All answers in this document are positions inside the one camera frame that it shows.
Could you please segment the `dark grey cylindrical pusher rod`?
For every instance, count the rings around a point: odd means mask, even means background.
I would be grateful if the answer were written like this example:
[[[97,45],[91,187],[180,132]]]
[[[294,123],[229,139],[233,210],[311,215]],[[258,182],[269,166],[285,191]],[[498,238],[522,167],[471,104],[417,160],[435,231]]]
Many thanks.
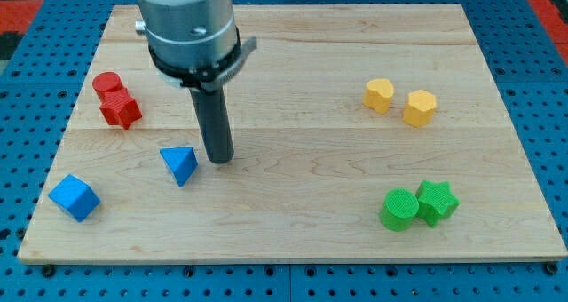
[[[224,92],[191,89],[190,94],[208,159],[212,163],[230,162],[234,149]]]

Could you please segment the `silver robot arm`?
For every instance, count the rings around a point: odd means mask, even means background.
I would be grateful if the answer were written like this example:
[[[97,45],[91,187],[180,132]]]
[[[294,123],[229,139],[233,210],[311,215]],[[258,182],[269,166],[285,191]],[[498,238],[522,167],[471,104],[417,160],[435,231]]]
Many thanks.
[[[190,90],[209,160],[233,159],[224,83],[241,41],[232,0],[137,0],[148,49],[163,74]]]

